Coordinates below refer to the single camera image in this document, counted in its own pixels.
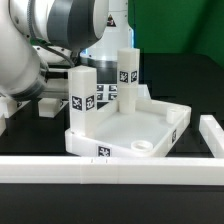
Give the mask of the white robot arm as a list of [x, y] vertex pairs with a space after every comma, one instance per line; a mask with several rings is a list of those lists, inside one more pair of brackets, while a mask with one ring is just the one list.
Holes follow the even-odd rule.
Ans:
[[83, 51], [91, 64], [114, 64], [115, 52], [133, 45], [128, 0], [0, 0], [0, 96], [38, 97], [49, 67], [34, 48], [75, 65]]

